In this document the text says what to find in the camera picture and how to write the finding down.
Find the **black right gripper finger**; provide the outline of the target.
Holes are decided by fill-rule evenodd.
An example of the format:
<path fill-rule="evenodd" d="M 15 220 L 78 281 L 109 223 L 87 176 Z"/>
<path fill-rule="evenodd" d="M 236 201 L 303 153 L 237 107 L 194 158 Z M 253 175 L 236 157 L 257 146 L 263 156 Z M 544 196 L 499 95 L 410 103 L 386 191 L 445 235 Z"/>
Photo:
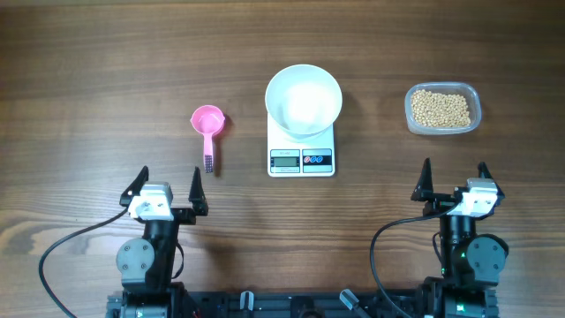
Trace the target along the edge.
<path fill-rule="evenodd" d="M 489 179 L 493 179 L 492 174 L 490 173 L 489 169 L 486 166 L 485 162 L 480 162 L 478 164 L 478 176 L 480 178 L 489 178 Z M 504 192 L 501 190 L 501 188 L 499 187 L 498 183 L 496 181 L 494 181 L 496 188 L 497 188 L 497 196 L 499 199 L 504 199 L 505 198 L 505 194 Z"/>
<path fill-rule="evenodd" d="M 430 158 L 426 158 L 423 163 L 422 171 L 418 182 L 411 195 L 412 201 L 433 201 L 435 197 L 433 191 L 433 174 Z"/>

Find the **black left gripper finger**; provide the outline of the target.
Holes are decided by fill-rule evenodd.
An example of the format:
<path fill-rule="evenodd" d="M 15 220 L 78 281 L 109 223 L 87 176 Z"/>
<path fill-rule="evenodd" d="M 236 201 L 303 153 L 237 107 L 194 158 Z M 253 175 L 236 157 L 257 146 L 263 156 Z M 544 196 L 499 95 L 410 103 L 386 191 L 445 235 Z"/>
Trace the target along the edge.
<path fill-rule="evenodd" d="M 135 196 L 140 195 L 143 185 L 149 179 L 149 168 L 144 166 L 138 176 L 130 183 L 130 185 L 120 195 L 119 204 L 122 207 L 128 207 L 132 203 Z"/>
<path fill-rule="evenodd" d="M 194 168 L 188 201 L 192 204 L 192 210 L 196 216 L 208 215 L 207 198 L 203 190 L 199 167 Z"/>

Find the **pink plastic measuring scoop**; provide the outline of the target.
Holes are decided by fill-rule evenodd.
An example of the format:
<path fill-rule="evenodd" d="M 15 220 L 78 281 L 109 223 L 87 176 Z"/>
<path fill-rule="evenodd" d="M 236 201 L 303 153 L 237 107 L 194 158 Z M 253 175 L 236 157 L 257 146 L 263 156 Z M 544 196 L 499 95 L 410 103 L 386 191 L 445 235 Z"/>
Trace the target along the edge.
<path fill-rule="evenodd" d="M 190 119 L 192 127 L 203 137 L 203 161 L 206 173 L 214 171 L 214 142 L 215 135 L 220 133 L 225 124 L 223 112 L 214 105 L 198 107 Z"/>

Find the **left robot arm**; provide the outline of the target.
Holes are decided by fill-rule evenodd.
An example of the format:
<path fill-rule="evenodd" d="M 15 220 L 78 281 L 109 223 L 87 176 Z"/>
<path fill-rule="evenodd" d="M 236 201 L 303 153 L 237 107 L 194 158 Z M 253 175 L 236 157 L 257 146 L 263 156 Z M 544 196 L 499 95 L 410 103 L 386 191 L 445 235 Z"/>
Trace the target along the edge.
<path fill-rule="evenodd" d="M 189 208 L 174 208 L 173 193 L 167 182 L 151 182 L 149 169 L 123 191 L 119 204 L 130 217 L 144 225 L 143 235 L 120 246 L 117 269 L 123 291 L 108 297 L 106 315 L 114 318 L 200 317 L 201 311 L 182 283 L 174 280 L 183 267 L 174 271 L 176 253 L 182 253 L 179 227 L 196 224 L 208 214 L 200 169 L 192 175 Z"/>

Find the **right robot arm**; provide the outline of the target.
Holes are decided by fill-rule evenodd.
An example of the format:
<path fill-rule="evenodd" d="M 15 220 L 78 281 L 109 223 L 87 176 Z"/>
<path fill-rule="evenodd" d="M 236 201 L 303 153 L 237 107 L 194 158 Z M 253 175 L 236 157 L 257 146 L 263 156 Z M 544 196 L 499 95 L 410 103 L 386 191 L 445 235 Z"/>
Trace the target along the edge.
<path fill-rule="evenodd" d="M 509 256 L 509 245 L 493 234 L 477 234 L 476 222 L 491 216 L 505 195 L 486 164 L 478 176 L 452 194 L 433 189 L 426 158 L 411 199 L 423 201 L 424 216 L 440 221 L 440 277 L 429 276 L 416 291 L 417 317 L 498 318 L 495 287 Z"/>

